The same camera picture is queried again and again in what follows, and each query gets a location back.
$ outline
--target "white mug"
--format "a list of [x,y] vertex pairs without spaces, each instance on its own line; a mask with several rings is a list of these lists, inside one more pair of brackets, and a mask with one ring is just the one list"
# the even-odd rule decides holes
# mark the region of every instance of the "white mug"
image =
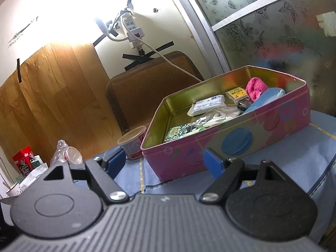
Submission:
[[22,189],[20,188],[19,183],[16,182],[9,190],[6,191],[6,193],[9,197],[18,196],[22,193]]

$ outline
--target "pink tin box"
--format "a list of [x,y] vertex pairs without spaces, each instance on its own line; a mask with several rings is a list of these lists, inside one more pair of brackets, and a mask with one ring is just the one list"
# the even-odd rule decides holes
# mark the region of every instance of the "pink tin box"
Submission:
[[[286,95],[249,113],[201,132],[164,143],[171,127],[195,121],[187,111],[196,101],[245,87],[259,77]],[[141,150],[161,181],[205,170],[203,151],[211,147],[221,156],[242,157],[295,133],[310,123],[309,90],[304,80],[278,71],[244,66],[165,97],[148,128]]]

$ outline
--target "wooden board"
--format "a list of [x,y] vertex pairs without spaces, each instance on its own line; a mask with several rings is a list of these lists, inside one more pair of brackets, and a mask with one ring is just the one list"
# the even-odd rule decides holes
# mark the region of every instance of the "wooden board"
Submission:
[[20,72],[20,84],[16,70],[0,87],[0,145],[15,168],[12,157],[28,145],[49,164],[59,139],[84,160],[117,144],[109,78],[92,44],[49,43]]

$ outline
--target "red canister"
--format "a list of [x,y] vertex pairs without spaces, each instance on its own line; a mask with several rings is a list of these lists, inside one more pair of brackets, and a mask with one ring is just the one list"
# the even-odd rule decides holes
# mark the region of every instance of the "red canister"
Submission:
[[31,165],[32,160],[34,160],[34,155],[29,146],[23,148],[13,156],[14,163],[24,177],[33,170],[33,166]]

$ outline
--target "white package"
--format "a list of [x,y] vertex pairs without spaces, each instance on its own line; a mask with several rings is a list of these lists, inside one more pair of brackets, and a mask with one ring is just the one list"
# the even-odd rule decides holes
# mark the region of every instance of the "white package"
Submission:
[[27,177],[20,183],[20,188],[24,191],[28,188],[34,181],[43,174],[48,169],[47,163],[43,163],[42,165],[38,166],[34,170],[27,175]]
[[197,119],[195,125],[198,128],[211,127],[236,118],[240,113],[241,111],[237,107],[216,107]]
[[202,99],[192,104],[191,108],[187,112],[187,115],[190,117],[194,117],[196,115],[206,113],[218,106],[225,107],[226,105],[224,101],[225,99],[223,95],[217,95],[210,98]]

